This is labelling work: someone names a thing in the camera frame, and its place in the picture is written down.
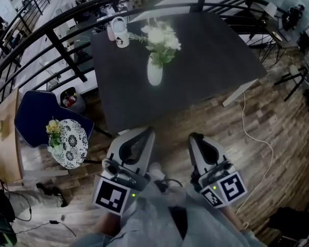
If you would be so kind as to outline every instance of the white cable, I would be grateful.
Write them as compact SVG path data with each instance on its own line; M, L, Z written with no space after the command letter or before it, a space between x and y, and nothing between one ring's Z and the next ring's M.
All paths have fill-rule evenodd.
M270 168L271 168L271 165L272 165L272 161L273 161L273 149L272 149L271 145L270 145L268 142L266 142L266 141L258 140L258 139L256 139L256 138L250 136L250 135L246 132L246 130L245 130L245 122L244 122L244 110L245 110L245 107L246 107L245 93L243 93L243 96L244 96L244 108L243 108L243 111L242 111L243 130L244 130L245 134L246 134L249 138L253 139L254 141L267 144L268 147L270 147L270 149L271 149L271 151L272 151L272 154L271 154L271 159L270 159L269 167L268 167L267 171L264 173L262 180L261 180L261 181L259 182L259 184L255 187L255 189L248 195L248 197L247 197L247 199L244 201L244 203L239 207L239 209L237 210L237 214L238 214L238 212L240 211L240 209L241 209L242 207L244 207L244 205L246 204L246 202L247 202L247 201L249 200L249 198L253 195L253 193L258 189L258 187L260 187L260 185L262 184L262 182L263 182L264 179L266 178L266 174L269 172L269 170L270 170Z

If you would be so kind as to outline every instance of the white vase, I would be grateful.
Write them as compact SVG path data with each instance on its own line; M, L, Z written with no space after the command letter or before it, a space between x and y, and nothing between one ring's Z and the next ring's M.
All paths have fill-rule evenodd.
M152 58L149 56L148 60L148 80L151 85L157 86L161 83L161 80L163 78L163 67L159 68L156 65L152 64Z

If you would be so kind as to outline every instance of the metal railing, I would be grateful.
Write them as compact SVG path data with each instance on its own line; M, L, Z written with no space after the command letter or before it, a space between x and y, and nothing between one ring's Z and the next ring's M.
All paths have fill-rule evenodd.
M87 56L86 58L84 58L82 60L74 61L71 58L71 54L74 54L74 53L76 53L80 50L83 50L87 47L90 47L90 42L86 41L84 44L82 44L78 47L75 47L75 48L73 48L69 51L67 51L64 48L63 43L64 42L66 43L66 41L70 40L71 38L85 32L87 30L93 29L94 27L103 26L104 24L108 23L113 18L115 18L116 15L109 16L105 19L102 19L102 20L96 22L96 23L90 24L87 27L79 28L76 31L73 31L73 32L67 34L66 36L64 36L62 38L59 38L55 34L53 29L62 25L63 23L74 18L77 15L80 15L80 14L85 13L85 12L92 12L93 10L99 9L99 8L109 4L109 3L112 3L112 2L117 3L118 1L121 1L121 0L91 0L87 3L81 4L81 5L74 7L74 8L72 8L72 9L66 11L66 12L63 12L59 16L51 19L46 24L44 24L43 26L38 28L35 32L31 33L24 41L22 41L5 58L5 60L2 63L0 63L0 77L3 73L3 71L9 65L10 66L13 65L13 62L16 59L16 57L20 56L23 53L23 51L25 49L27 49L36 40L40 39L43 36L47 36L52 44L50 46L48 46L47 48L45 48L44 50L42 50L40 53L38 53L32 59L30 59L27 63L24 64L23 67L15 68L13 74L11 74L10 76L9 76L9 74L7 74L5 81L3 83L0 83L0 94L2 95L1 99L5 98L5 88L10 83L11 83L10 91L12 90L12 85L14 83L14 80L18 75L20 75L23 71L25 71L25 69L30 64L34 63L35 60L39 59L44 54L46 54L47 52L49 52L50 50L52 50L54 48L59 53L58 57L56 59L54 59L54 60L50 61L49 63L47 63L46 65L42 66L38 71L36 71L33 74L30 74L30 76L27 79L25 79L21 84L15 85L15 86L18 86L19 88L25 86L27 83L29 83L32 79L37 77L42 72L44 72L46 69L50 68L51 66L53 66L54 64L56 64L56 63L58 63L59 61L62 61L62 60L64 60L66 62L67 67L65 67L62 70L60 70L60 71L54 73L53 75L49 76L48 78L43 80L41 83L34 86L32 88L32 90L39 89L40 87L42 87L46 83L50 82L51 80L53 80L53 79L57 78L58 76L66 73L68 70L73 70L74 75L70 76L69 78L67 78L67 79L59 82L55 86L51 87L50 91L53 91L53 90L63 86L64 84L66 84L66 83L68 83L68 82L70 82L70 81L72 81L76 78L80 78L80 80L82 82L87 81L85 74L91 72L94 69L93 65L90 65L90 67L86 68L83 71L81 71L78 66L80 66L81 64L86 63L86 62L91 62L93 56ZM203 13L213 12L213 13L217 13L221 17L224 17L225 19L230 18L230 17L231 18L239 17L240 19L254 19L254 18L251 18L251 17L244 17L244 16L223 15L223 13L226 13L228 10L233 9L233 8L234 9L240 9L240 10L247 10L247 11L254 12L254 13L263 13L263 11L260 10L260 9L241 6L241 4L244 3L244 2L258 3L258 4L261 4L261 5L264 5L264 6L266 6L268 4L268 2L266 2L264 0L224 0L221 3L206 3L205 0L198 0L198 2L196 2L196 3L180 3L180 4L168 4L168 5L157 5L157 6L145 6L145 7L142 7L142 8L137 8L137 9L133 9L131 11L120 13L120 16L124 17L124 16L133 15L133 14L140 14L140 13L145 12L145 11L175 8L175 7L190 7L190 13L193 13L193 12L203 12ZM278 8L278 11L280 13L284 13L284 10L282 10L280 8Z
M14 38L19 38L19 41L24 37L30 35L39 19L43 14L45 8L50 4L51 0L30 0L23 8L19 10L16 17L11 21L8 27L5 29L4 33L0 37L0 63L4 59L4 55L7 55L14 50L18 41ZM20 56L15 60L19 62L22 57L23 52L20 53ZM12 68L12 63L9 65L9 69L6 73L6 81L10 74ZM17 71L18 66L14 68L14 73Z

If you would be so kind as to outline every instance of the black cable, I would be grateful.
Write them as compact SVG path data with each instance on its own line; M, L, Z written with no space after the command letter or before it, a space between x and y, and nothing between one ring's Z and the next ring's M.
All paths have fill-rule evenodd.
M21 231L21 232L15 233L15 234L24 233L24 232L28 232L28 231L31 231L31 230L36 230L37 228L40 228L41 226L44 226L44 225L47 225L47 224L50 224L50 222L47 222L47 223L41 224L41 225L39 225L38 227L31 228L31 229L26 230L26 231Z
M2 181L2 180L6 183L6 187L7 187L6 190L9 192L8 184L7 184L6 180L3 179L2 176L0 175L0 183L1 183L1 186L2 186L2 188L3 188L3 190L4 190L4 185L3 185L3 181Z
M73 233L74 237L77 237L77 235L73 232L73 230L71 230L68 226L66 226L63 222L59 222L61 224L63 224L65 226L65 228L67 228L70 232Z
M181 187L183 187L182 183L176 179L163 179L160 181L160 183L163 183L163 182L167 182L167 181L174 181L176 183L178 183Z
M15 195L19 195L19 196L23 197L27 201L27 203L29 204L30 218L28 220L23 220L23 219L20 219L20 218L18 218L16 216L15 216L15 218L18 219L18 220L22 220L22 221L30 221L32 219L32 209L31 209L31 204L30 204L29 200L24 195L22 195L22 194L19 194L19 193L16 193L16 192L12 192L12 191L9 191L9 190L7 190L7 191L9 193L13 193Z
M38 227L31 228L31 229L26 230L26 231L21 231L21 232L18 232L18 233L16 233L16 234L28 232L28 231L31 231L31 230L36 230L36 229L40 228L41 226L48 225L48 224L63 224L63 225L65 226L65 228L67 228L70 232L73 233L73 235L74 235L75 237L77 237L77 235L73 232L73 230L71 230L71 229L70 229L68 226L66 226L64 223L59 222L59 221L56 221L56 220L50 220L49 222L44 223L44 224L41 224L41 225L39 225Z

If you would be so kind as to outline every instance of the wooden floor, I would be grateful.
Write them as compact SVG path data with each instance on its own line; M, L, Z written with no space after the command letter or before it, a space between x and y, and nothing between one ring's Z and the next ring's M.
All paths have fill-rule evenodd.
M272 145L274 159L267 178L241 209L239 217L249 222L250 228L266 244L279 233L265 227L268 217L278 207L289 206L303 210L309 202L309 112L306 100L302 90L298 89L284 102L283 99L295 85L292 81L273 87L274 82L287 73L289 65L296 63L300 66L301 59L297 51L290 51L246 92L246 130ZM272 60L268 58L266 68L270 69L271 64ZM156 131L158 161L170 178L184 184L189 182L193 169L186 141L190 133L198 132L216 139L224 146L228 158L241 170L249 191L260 182L269 166L271 150L266 144L255 142L244 134L242 96L228 107L222 106L230 93L216 96L187 110L168 114L151 124ZM105 129L98 94L89 95L86 101L86 116ZM106 157L109 145L109 139L94 132L90 139L88 158L102 160ZM60 168L45 149L32 149L23 145L22 154L25 169ZM14 230L27 230L49 220L60 220L61 215L65 215L65 224L78 236L90 232L101 213L91 205L94 175L100 172L100 165L82 165L73 170L70 176L42 179L42 182L62 188L70 202L69 206L32 208L32 220L15 222ZM32 188L36 182L27 181L25 187ZM237 202L234 207L237 209L242 202ZM23 217L29 217L28 211ZM46 225L18 234L19 246L66 246L74 239L61 224Z

